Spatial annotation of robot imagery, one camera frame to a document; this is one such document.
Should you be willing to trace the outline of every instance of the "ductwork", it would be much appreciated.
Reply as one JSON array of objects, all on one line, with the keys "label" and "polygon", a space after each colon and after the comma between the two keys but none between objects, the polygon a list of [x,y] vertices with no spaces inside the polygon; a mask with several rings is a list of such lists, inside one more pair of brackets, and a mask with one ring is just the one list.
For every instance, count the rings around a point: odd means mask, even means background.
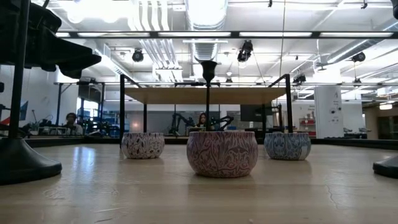
[{"label": "ductwork", "polygon": [[[384,23],[383,25],[375,28],[375,30],[382,30],[382,31],[391,31],[397,32],[398,31],[398,22],[395,19],[389,20],[388,22]],[[316,69],[317,67],[332,65],[334,63],[341,62],[350,58],[376,44],[382,42],[382,39],[369,39],[369,40],[355,40],[348,45],[344,46],[343,48],[337,50],[336,52],[327,55],[327,57],[318,57],[317,63],[305,63],[296,70],[301,73],[311,67]]]},{"label": "ductwork", "polygon": [[[185,0],[187,22],[190,30],[222,30],[226,20],[228,0]],[[198,62],[213,60],[218,44],[192,44],[192,52]]]}]

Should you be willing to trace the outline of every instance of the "patterned bowl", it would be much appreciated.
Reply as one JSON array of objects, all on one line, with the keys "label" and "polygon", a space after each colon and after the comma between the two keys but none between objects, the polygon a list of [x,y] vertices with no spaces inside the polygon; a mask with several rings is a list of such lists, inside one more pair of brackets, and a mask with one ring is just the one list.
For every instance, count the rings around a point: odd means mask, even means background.
[{"label": "patterned bowl", "polygon": [[264,147],[271,159],[304,160],[310,154],[311,140],[308,133],[270,133]]},{"label": "patterned bowl", "polygon": [[124,133],[122,152],[129,159],[155,159],[163,152],[163,133]]},{"label": "patterned bowl", "polygon": [[253,132],[191,132],[187,144],[189,164],[206,177],[249,175],[258,155]]}]

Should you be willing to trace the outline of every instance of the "pink patterned bowl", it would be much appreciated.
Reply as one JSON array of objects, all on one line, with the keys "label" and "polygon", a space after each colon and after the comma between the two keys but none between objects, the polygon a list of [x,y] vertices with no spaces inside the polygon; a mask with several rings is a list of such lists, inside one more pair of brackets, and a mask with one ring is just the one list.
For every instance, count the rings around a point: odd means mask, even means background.
[{"label": "pink patterned bowl", "polygon": [[254,132],[192,132],[187,144],[189,164],[206,177],[249,175],[258,155]]},{"label": "pink patterned bowl", "polygon": [[163,133],[124,133],[122,152],[129,159],[155,159],[163,152]]}]

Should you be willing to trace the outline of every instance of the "lamp base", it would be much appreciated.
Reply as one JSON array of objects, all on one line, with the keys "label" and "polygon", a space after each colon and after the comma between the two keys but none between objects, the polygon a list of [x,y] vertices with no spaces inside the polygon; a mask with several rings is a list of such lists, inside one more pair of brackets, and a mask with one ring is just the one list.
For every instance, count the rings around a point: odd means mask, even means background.
[{"label": "lamp base", "polygon": [[373,171],[375,174],[398,179],[398,156],[375,162]]},{"label": "lamp base", "polygon": [[23,139],[0,139],[0,185],[18,184],[61,173],[60,162],[34,151]]}]

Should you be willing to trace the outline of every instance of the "person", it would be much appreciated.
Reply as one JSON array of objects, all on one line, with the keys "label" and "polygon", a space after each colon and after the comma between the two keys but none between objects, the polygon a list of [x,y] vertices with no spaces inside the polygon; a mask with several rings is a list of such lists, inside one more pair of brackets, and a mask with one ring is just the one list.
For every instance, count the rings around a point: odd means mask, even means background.
[{"label": "person", "polygon": [[82,135],[83,128],[76,124],[77,115],[75,113],[68,113],[67,114],[67,124],[65,127],[67,128],[67,135]]},{"label": "person", "polygon": [[206,127],[206,113],[201,113],[199,115],[199,121],[198,124],[196,125],[196,128],[204,128]]}]

